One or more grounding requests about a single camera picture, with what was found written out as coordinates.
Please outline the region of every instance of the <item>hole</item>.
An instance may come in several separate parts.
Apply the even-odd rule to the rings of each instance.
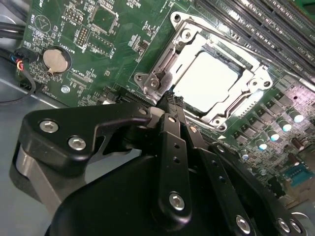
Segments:
[[[265,87],[269,87],[271,85],[271,83],[269,82],[269,81],[266,81],[265,83],[264,83],[264,86]]]
[[[176,14],[176,15],[174,16],[174,21],[175,21],[175,22],[179,22],[180,20],[181,20],[181,16],[178,15],[178,14]]]
[[[226,183],[225,178],[223,178],[222,176],[219,176],[219,180],[220,180],[222,183]]]
[[[213,164],[214,166],[219,166],[218,163],[217,163],[215,160],[212,161],[212,164]]]
[[[180,159],[177,156],[174,156],[173,161],[177,164],[181,163]]]

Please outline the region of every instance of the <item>screw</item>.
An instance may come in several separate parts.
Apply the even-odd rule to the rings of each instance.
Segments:
[[[247,235],[250,234],[251,228],[248,222],[240,215],[236,216],[236,224],[237,226]]]
[[[172,193],[169,195],[169,202],[176,210],[184,210],[185,202],[180,195]]]
[[[302,230],[300,229],[300,227],[293,221],[293,220],[290,220],[290,223],[292,225],[292,227],[298,232],[298,233],[301,233]]]
[[[198,131],[194,126],[189,127],[189,129],[194,133],[197,133]]]
[[[142,76],[141,75],[137,75],[137,81],[139,81],[139,82],[142,81]]]
[[[189,29],[183,30],[181,37],[185,42],[189,42],[191,40],[191,31]]]
[[[171,122],[173,122],[173,123],[176,122],[176,120],[175,120],[173,117],[169,117],[168,119],[169,119]]]
[[[218,145],[217,148],[220,152],[224,152],[224,149],[220,145]]]
[[[57,123],[49,120],[45,120],[39,124],[39,127],[42,131],[46,133],[55,133],[58,129],[59,126]]]
[[[63,93],[70,93],[70,87],[68,87],[67,85],[62,85],[61,86],[61,92]]]
[[[143,114],[143,115],[147,115],[147,114],[148,114],[148,113],[147,113],[145,110],[143,110],[142,108],[139,109],[139,112],[140,112],[141,114]]]
[[[78,137],[72,137],[71,139],[69,139],[68,144],[72,149],[76,151],[81,151],[87,146],[85,141]]]
[[[158,86],[158,82],[156,80],[153,80],[151,82],[151,86],[155,88],[156,86]]]
[[[286,231],[287,233],[290,233],[290,228],[289,228],[289,226],[284,222],[284,220],[279,219],[279,220],[278,220],[278,224],[280,225],[280,227],[281,227],[284,231]]]

